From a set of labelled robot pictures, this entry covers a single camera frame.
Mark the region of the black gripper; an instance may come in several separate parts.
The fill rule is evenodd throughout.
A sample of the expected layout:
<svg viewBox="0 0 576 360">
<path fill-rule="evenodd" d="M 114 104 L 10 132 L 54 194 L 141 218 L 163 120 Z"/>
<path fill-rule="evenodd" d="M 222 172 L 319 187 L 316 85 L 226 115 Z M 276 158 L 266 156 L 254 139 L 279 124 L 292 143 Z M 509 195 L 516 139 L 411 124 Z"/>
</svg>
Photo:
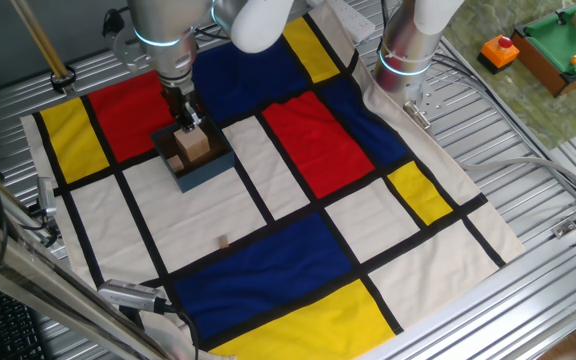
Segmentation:
<svg viewBox="0 0 576 360">
<path fill-rule="evenodd" d="M 195 130 L 203 121 L 201 113 L 192 107 L 194 91 L 192 80 L 162 83 L 162 96 L 167 102 L 171 115 L 184 132 Z"/>
</svg>

